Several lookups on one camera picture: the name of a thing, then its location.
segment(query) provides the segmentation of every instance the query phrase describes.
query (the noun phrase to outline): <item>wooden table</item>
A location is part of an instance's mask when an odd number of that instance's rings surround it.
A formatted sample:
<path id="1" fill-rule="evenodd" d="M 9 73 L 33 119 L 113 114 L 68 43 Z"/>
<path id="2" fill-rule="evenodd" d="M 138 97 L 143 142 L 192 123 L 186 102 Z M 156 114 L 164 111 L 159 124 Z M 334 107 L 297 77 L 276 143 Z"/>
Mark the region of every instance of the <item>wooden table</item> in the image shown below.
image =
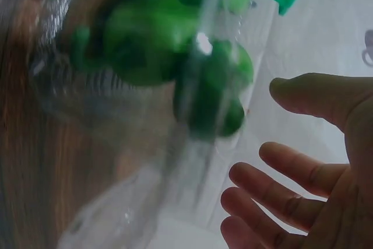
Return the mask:
<path id="1" fill-rule="evenodd" d="M 50 249 L 77 210 L 117 180 L 118 153 L 41 110 L 27 74 L 23 4 L 0 0 L 0 248 Z"/>

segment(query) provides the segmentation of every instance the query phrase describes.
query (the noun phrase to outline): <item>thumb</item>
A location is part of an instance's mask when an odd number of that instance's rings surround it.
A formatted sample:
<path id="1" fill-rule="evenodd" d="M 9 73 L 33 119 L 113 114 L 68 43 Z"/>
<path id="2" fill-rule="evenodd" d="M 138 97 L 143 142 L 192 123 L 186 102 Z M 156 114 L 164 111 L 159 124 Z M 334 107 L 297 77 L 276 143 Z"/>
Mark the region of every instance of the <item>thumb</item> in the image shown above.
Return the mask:
<path id="1" fill-rule="evenodd" d="M 311 73 L 275 79 L 270 93 L 284 109 L 324 118 L 344 132 L 351 170 L 373 213 L 373 78 Z"/>
<path id="2" fill-rule="evenodd" d="M 351 112 L 373 96 L 373 78 L 309 73 L 274 79 L 270 93 L 287 111 L 324 118 L 344 132 Z"/>

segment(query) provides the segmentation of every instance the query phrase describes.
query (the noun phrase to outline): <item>hand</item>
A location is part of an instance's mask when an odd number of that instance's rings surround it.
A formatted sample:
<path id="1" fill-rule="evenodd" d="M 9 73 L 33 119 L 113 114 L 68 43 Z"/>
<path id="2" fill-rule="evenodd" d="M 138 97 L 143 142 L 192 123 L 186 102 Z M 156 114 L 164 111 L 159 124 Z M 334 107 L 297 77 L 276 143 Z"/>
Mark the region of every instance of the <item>hand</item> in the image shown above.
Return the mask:
<path id="1" fill-rule="evenodd" d="M 270 92 L 286 110 L 324 118 L 344 132 L 350 164 L 324 164 L 278 143 L 263 144 L 259 155 L 266 164 L 328 200 L 303 198 L 238 163 L 230 171 L 237 188 L 221 196 L 231 215 L 221 224 L 229 248 L 373 248 L 373 78 L 306 74 L 275 79 Z M 308 235 L 286 232 L 254 201 Z"/>

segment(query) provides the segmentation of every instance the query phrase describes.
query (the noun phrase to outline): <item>plastic bag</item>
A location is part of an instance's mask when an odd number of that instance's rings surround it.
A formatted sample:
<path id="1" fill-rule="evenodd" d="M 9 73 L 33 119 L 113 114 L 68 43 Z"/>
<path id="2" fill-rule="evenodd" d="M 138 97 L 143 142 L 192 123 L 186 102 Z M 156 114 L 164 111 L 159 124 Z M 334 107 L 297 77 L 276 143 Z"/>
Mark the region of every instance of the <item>plastic bag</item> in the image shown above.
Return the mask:
<path id="1" fill-rule="evenodd" d="M 29 68 L 41 104 L 140 166 L 85 207 L 58 248 L 146 248 L 162 209 L 198 219 L 215 141 L 234 144 L 246 115 L 254 67 L 238 40 L 250 4 L 43 1 Z"/>

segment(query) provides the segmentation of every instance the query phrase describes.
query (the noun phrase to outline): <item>clear plastic packaging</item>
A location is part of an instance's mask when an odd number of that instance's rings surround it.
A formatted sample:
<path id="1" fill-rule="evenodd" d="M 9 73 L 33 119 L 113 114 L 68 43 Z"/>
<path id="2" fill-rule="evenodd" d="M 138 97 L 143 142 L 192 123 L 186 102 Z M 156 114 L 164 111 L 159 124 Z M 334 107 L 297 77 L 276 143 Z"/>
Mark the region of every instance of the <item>clear plastic packaging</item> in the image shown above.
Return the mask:
<path id="1" fill-rule="evenodd" d="M 43 0 L 30 61 L 42 106 L 140 166 L 59 249 L 144 249 L 162 209 L 193 222 L 217 139 L 244 123 L 250 0 Z"/>

